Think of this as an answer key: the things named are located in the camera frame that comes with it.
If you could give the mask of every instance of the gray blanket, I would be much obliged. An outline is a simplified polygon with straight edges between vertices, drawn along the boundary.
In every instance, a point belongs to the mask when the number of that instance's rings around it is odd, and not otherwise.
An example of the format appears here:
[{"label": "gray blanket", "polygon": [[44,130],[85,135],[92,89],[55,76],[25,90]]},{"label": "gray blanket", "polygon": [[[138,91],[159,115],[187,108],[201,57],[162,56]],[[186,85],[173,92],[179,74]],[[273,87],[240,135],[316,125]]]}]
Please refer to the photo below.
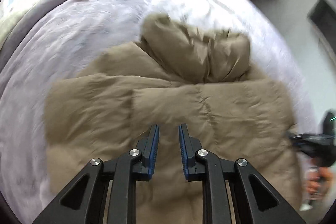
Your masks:
[{"label": "gray blanket", "polygon": [[51,83],[73,77],[108,47],[138,40],[151,12],[248,34],[252,61],[290,91],[299,131],[315,130],[288,47],[248,0],[41,0],[0,51],[0,190],[21,222],[31,223],[52,199],[42,121]]}]

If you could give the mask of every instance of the white bedsheet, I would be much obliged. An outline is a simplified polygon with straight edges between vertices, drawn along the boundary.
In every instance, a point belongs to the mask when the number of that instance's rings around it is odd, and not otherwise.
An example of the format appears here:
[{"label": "white bedsheet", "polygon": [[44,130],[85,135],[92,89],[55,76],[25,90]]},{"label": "white bedsheet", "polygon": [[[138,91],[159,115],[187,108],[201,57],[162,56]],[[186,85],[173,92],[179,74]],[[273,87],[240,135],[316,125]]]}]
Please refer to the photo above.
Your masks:
[{"label": "white bedsheet", "polygon": [[67,0],[34,25],[0,73],[0,190],[22,223],[32,223],[52,198],[43,129],[51,83],[73,77],[107,47],[138,40],[142,20],[151,12],[166,12],[204,29],[224,27],[248,34],[252,61],[286,84],[299,131],[315,131],[291,53],[250,1]]}]

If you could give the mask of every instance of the wrinkled fabric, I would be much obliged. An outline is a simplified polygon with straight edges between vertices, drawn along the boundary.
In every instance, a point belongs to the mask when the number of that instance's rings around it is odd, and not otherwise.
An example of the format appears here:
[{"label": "wrinkled fabric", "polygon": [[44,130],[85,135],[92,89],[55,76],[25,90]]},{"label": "wrinkled fabric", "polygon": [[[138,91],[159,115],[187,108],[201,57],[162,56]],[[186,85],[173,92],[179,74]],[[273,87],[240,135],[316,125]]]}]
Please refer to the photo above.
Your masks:
[{"label": "wrinkled fabric", "polygon": [[177,126],[187,123],[205,149],[246,158],[298,208],[300,168],[284,136],[294,124],[291,102],[249,57],[243,34],[147,17],[141,42],[112,47],[76,78],[52,86],[45,105],[52,191],[91,158],[110,160],[134,148],[158,123],[153,179],[137,184],[137,222],[201,223],[202,183],[185,181],[179,151]]}]

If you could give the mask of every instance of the blue gripper pad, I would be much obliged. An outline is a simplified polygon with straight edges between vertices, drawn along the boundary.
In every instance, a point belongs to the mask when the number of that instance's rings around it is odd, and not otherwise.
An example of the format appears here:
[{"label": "blue gripper pad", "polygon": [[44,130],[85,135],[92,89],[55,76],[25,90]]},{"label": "blue gripper pad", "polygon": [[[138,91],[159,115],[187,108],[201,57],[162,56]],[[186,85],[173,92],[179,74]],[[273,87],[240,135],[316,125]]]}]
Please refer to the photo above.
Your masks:
[{"label": "blue gripper pad", "polygon": [[149,155],[148,176],[150,179],[152,178],[154,174],[156,155],[158,153],[158,146],[159,146],[159,136],[160,136],[159,126],[156,125],[155,130],[154,130],[154,137],[152,141],[151,152]]},{"label": "blue gripper pad", "polygon": [[158,153],[160,130],[157,124],[153,124],[147,137],[146,146],[142,154],[142,170],[143,175],[147,175],[151,179],[154,174],[156,155]]},{"label": "blue gripper pad", "polygon": [[183,129],[181,125],[178,127],[178,138],[180,141],[183,173],[184,173],[185,179],[188,180],[188,176],[189,176],[188,157],[187,157],[187,150],[185,147],[184,133],[183,133]]}]

